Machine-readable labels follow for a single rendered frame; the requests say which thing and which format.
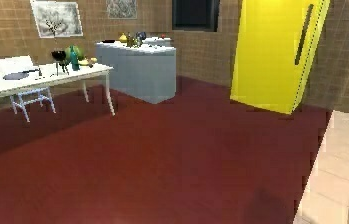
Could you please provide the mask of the teal bottle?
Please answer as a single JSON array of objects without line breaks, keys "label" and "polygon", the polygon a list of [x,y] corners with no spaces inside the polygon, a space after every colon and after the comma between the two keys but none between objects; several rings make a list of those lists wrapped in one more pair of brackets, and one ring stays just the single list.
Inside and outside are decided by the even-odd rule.
[{"label": "teal bottle", "polygon": [[78,56],[77,56],[77,54],[76,54],[76,52],[74,50],[74,46],[73,45],[70,46],[70,61],[71,61],[71,64],[72,64],[73,71],[80,70]]}]

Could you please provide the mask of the dark window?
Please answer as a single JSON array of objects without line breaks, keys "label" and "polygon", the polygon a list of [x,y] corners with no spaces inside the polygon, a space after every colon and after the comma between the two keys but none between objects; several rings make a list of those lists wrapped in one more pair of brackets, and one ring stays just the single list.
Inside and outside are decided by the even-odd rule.
[{"label": "dark window", "polygon": [[220,0],[172,0],[172,29],[216,32]]}]

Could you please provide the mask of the grey kitchen counter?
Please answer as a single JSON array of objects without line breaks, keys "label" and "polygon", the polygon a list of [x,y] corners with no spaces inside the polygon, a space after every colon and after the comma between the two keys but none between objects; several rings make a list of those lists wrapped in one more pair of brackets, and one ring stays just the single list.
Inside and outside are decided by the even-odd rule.
[{"label": "grey kitchen counter", "polygon": [[120,42],[95,44],[100,64],[113,68],[110,87],[151,104],[176,94],[176,48],[142,44],[127,47]]}]

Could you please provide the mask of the white chair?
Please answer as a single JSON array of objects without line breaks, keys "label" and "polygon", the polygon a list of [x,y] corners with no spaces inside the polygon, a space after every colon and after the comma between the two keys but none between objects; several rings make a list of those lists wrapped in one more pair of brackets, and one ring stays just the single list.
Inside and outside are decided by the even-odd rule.
[{"label": "white chair", "polygon": [[[27,72],[30,75],[33,72],[38,72],[38,78],[42,78],[41,69],[33,64],[33,61],[29,55],[1,58],[0,72],[4,73],[4,75],[16,72]],[[26,106],[29,104],[38,102],[40,106],[43,106],[43,102],[48,101],[50,103],[52,112],[56,112],[49,87],[32,88],[30,90],[21,91],[10,95],[9,98],[14,113],[17,113],[18,109],[20,109],[27,122],[30,121],[26,109]]]}]

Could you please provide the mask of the green round melon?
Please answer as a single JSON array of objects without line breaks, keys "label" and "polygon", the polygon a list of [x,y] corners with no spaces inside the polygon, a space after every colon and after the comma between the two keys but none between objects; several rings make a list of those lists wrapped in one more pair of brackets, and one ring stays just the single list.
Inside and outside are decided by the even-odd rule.
[{"label": "green round melon", "polygon": [[[85,58],[84,51],[81,48],[79,48],[78,46],[73,45],[73,49],[72,50],[76,53],[76,55],[78,57],[78,60],[83,60]],[[71,53],[72,50],[70,49],[70,47],[67,47],[65,49],[66,59],[67,60],[70,59],[70,53]]]}]

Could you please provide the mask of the white dining table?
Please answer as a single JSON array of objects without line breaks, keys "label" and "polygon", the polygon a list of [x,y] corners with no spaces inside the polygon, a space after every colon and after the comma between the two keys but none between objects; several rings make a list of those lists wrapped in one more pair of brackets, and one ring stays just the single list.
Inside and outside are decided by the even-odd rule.
[{"label": "white dining table", "polygon": [[92,68],[83,66],[78,71],[73,71],[71,68],[68,68],[68,74],[60,73],[59,75],[56,75],[56,68],[53,64],[40,65],[39,68],[42,73],[41,76],[38,75],[38,72],[31,72],[28,77],[20,80],[5,80],[5,74],[0,72],[0,98],[11,96],[22,91],[30,91],[33,88],[52,87],[75,81],[85,81],[86,79],[93,77],[104,76],[106,98],[111,114],[115,114],[109,86],[109,74],[112,67],[95,64]]}]

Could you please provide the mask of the yellow fridge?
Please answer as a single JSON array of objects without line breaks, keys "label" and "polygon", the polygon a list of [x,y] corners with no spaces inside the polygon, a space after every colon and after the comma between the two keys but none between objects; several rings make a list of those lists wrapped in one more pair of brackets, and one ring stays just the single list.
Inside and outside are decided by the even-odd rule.
[{"label": "yellow fridge", "polygon": [[330,0],[243,0],[230,98],[291,114],[302,100]]}]

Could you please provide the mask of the small framed grey picture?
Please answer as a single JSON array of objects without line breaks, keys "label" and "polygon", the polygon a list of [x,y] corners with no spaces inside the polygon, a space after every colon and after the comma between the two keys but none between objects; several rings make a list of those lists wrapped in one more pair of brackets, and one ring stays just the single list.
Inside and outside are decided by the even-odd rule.
[{"label": "small framed grey picture", "polygon": [[137,0],[106,0],[106,10],[110,19],[136,19]]}]

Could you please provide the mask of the black bowl on stand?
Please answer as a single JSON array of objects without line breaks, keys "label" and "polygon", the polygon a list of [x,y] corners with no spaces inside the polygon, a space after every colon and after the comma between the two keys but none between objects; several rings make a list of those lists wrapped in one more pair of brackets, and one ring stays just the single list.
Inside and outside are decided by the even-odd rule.
[{"label": "black bowl on stand", "polygon": [[55,50],[51,52],[51,56],[55,61],[56,76],[59,75],[59,69],[62,69],[63,73],[68,74],[69,61],[66,59],[66,52],[64,50]]}]

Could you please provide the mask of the yellow fruit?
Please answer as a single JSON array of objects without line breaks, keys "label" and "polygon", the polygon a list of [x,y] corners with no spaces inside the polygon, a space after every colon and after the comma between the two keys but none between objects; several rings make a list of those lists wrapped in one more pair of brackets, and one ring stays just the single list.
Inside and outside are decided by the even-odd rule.
[{"label": "yellow fruit", "polygon": [[96,62],[97,62],[96,58],[83,59],[78,61],[80,66],[89,66],[89,67],[92,67]]}]

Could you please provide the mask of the large framed grey picture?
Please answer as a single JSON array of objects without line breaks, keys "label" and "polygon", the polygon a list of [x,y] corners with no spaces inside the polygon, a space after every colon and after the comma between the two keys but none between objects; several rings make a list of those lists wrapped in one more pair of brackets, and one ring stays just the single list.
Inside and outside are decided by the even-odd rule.
[{"label": "large framed grey picture", "polygon": [[30,5],[40,38],[83,35],[77,2],[31,0]]}]

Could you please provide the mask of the dark grey flat plate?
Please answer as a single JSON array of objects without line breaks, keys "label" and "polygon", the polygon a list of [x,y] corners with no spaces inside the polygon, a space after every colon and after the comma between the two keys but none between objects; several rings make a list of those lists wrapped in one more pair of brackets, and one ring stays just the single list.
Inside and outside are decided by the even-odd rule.
[{"label": "dark grey flat plate", "polygon": [[24,78],[27,78],[29,76],[29,73],[27,72],[16,72],[16,73],[10,73],[3,76],[4,80],[21,80]]}]

